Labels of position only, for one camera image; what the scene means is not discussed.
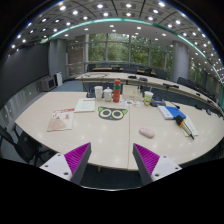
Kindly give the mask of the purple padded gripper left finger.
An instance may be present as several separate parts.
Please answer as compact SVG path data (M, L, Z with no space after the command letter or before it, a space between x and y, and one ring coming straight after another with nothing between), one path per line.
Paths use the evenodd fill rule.
M79 185L90 154L91 144L87 143L66 154L55 154L41 166L41 169Z

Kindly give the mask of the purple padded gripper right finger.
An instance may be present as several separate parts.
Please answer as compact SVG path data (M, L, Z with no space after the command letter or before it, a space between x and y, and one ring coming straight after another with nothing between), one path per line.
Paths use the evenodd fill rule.
M159 156L136 143L133 144L133 156L138 166L143 185L147 185L181 170L181 167L168 156Z

